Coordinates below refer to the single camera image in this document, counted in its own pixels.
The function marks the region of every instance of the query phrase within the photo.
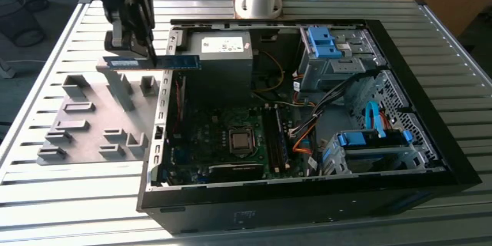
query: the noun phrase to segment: blue plastic clip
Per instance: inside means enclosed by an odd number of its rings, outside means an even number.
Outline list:
[[[340,141],[340,145],[341,146],[345,146],[346,145],[346,139],[345,139],[344,134],[338,135],[338,141]]]
[[[341,58],[342,55],[334,46],[334,37],[330,36],[328,28],[309,27],[308,32],[316,58]]]
[[[374,120],[374,129],[377,130],[378,136],[380,138],[385,138],[385,132],[384,132],[384,127],[382,127],[382,119],[381,116],[378,115],[378,106],[377,103],[374,101],[369,101],[368,104],[365,105],[365,129],[370,129],[370,112],[372,112],[372,117]]]
[[[402,137],[406,139],[408,143],[412,143],[413,136],[412,136],[412,133],[408,130],[402,131]]]
[[[362,132],[352,132],[344,134],[348,145],[365,145],[365,139]]]
[[[322,155],[322,162],[325,161],[325,159],[328,158],[330,154],[330,149],[326,150],[326,152],[324,152],[324,155]]]

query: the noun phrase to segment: floor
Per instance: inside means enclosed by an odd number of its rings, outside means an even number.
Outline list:
[[[0,35],[0,59],[5,61],[25,60],[22,62],[9,63],[17,72],[16,77],[13,79],[0,79],[0,122],[2,123],[12,122],[16,117],[42,68],[42,63],[38,61],[48,59],[77,1],[49,0],[49,9],[36,13],[36,19],[46,33],[46,38],[38,45],[28,48],[17,48]],[[492,63],[489,62],[492,22],[485,22],[485,19],[484,16],[478,16],[458,39],[462,45],[470,49],[470,54],[485,71],[492,74]],[[8,126],[0,124],[0,139],[4,137],[6,131]]]

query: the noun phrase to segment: aluminum table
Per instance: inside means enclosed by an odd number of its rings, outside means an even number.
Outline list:
[[[141,162],[38,166],[37,149],[69,73],[94,71],[110,28],[101,2],[81,0],[0,147],[0,243],[8,245],[490,245],[492,81],[425,5],[413,1],[284,0],[286,18],[382,22],[482,184],[393,217],[172,237],[134,211]],[[154,46],[172,18],[230,18],[230,0],[154,0]]]

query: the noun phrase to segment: wire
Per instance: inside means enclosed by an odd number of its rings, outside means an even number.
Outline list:
[[[312,154],[313,154],[313,152],[310,152],[310,150],[308,150],[308,149],[302,149],[302,148],[293,149],[293,151],[294,151],[294,152],[302,152],[302,153],[309,154],[309,155],[312,155]]]
[[[297,102],[297,95],[298,95],[298,92],[294,92],[294,93],[293,93],[293,96],[292,96],[292,102],[293,102],[293,104],[304,105],[304,103],[302,103],[302,102]],[[313,102],[309,102],[309,103],[308,103],[308,105],[309,105],[310,107],[316,107],[316,104],[314,104]]]
[[[316,135],[316,128],[310,131],[310,134],[309,134],[309,140],[310,140],[310,145],[312,145],[312,157],[314,159],[314,161],[317,162],[317,166],[316,166],[316,175],[318,175],[320,173],[320,165],[322,163],[321,161],[321,155],[320,155],[320,151],[317,149],[317,135]]]
[[[300,133],[304,128],[306,128],[312,123],[317,121],[317,118],[321,116],[324,112],[324,107],[344,95],[344,91],[346,87],[354,81],[360,80],[364,77],[374,76],[378,73],[380,73],[380,69],[370,69],[364,73],[357,73],[352,75],[341,83],[338,83],[322,96],[320,102],[317,103],[317,105],[314,106],[310,112],[309,119],[306,119],[304,123],[301,123],[296,128],[290,130],[290,135],[296,135],[297,133]]]
[[[269,77],[264,80],[264,84],[268,88],[269,87]],[[276,90],[270,90],[269,93],[274,96],[276,101],[282,101],[282,98],[281,98],[281,96],[280,96],[280,94],[277,93]]]
[[[378,112],[378,115],[380,115],[380,117],[382,118],[382,123],[384,123],[384,128],[385,129],[389,129],[390,128],[390,123],[389,123],[389,120],[388,120],[388,118],[385,117],[385,114],[384,114],[384,112]]]
[[[300,136],[297,142],[294,143],[293,147],[292,147],[292,151],[296,151],[297,146],[300,145],[301,140],[305,138],[305,136],[309,134],[310,130],[314,128],[316,124],[312,124],[310,127],[306,129],[306,131],[304,132],[304,134]]]
[[[385,129],[384,114],[378,112],[378,116],[381,117],[382,128]]]
[[[265,102],[285,104],[285,105],[292,106],[292,107],[304,107],[304,105],[292,104],[292,103],[288,103],[288,102],[284,102],[284,101],[272,101],[272,100],[264,98],[261,95],[258,95],[256,91],[253,91],[252,94],[253,94],[253,96],[256,96],[257,98],[260,98]]]
[[[262,54],[265,54],[270,59],[272,59],[272,61],[274,62],[274,64],[277,65],[277,67],[278,67],[278,70],[280,70],[280,81],[278,81],[278,83],[274,85],[274,86],[272,86],[270,88],[265,88],[265,89],[256,89],[256,90],[253,90],[253,92],[268,92],[268,91],[270,91],[270,90],[273,90],[273,89],[276,89],[277,87],[280,87],[280,85],[282,84],[282,82],[284,82],[284,69],[282,69],[282,66],[280,65],[280,63],[278,63],[278,61],[273,58],[273,56],[272,55],[269,55],[266,52],[264,52],[264,51],[260,51],[260,53],[262,53]]]

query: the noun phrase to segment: green circuit board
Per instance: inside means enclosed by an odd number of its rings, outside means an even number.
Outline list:
[[[210,165],[261,164],[262,179],[298,177],[302,173],[300,157],[289,155],[289,170],[273,172],[268,164],[268,147],[260,107],[193,110],[188,112],[186,143],[174,147],[173,161],[181,174],[189,174],[190,183],[200,183],[193,175]],[[292,111],[282,108],[282,129],[292,127]],[[244,157],[230,153],[229,132],[250,130],[253,148]]]

